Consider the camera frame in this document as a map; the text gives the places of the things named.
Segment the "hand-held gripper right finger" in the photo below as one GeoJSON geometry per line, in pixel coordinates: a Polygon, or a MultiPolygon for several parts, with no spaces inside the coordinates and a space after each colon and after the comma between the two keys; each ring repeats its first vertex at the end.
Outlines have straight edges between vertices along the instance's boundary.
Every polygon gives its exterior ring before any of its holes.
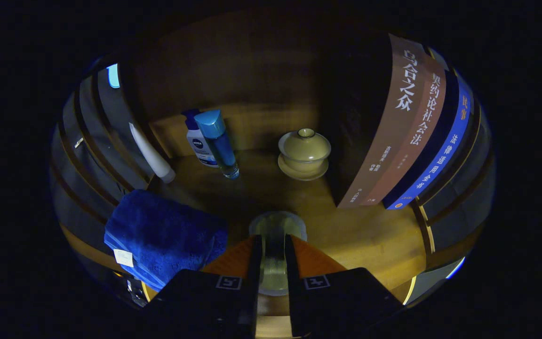
{"type": "Polygon", "coordinates": [[[346,269],[292,234],[285,236],[292,335],[306,339],[359,339],[404,310],[368,271],[346,269]]]}

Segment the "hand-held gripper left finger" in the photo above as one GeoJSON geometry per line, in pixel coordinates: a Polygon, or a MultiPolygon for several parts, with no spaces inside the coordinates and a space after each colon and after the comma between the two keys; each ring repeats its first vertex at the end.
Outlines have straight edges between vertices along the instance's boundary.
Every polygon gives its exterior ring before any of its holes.
{"type": "Polygon", "coordinates": [[[246,245],[245,275],[183,269],[143,309],[158,339],[253,339],[262,237],[246,245]]]}

